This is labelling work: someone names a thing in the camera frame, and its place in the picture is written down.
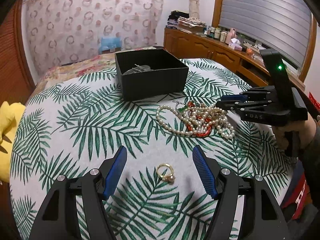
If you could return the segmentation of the right hand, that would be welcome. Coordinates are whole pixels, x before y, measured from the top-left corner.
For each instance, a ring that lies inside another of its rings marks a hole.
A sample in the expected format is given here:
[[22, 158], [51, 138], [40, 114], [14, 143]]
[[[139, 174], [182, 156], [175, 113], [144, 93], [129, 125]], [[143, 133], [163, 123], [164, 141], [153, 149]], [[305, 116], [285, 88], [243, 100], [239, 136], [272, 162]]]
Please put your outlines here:
[[289, 147], [289, 141], [285, 138], [286, 132], [297, 132], [299, 135], [299, 148], [306, 148], [315, 137], [317, 122], [312, 118], [310, 113], [305, 121], [292, 121], [283, 127], [272, 126], [272, 131], [281, 150]]

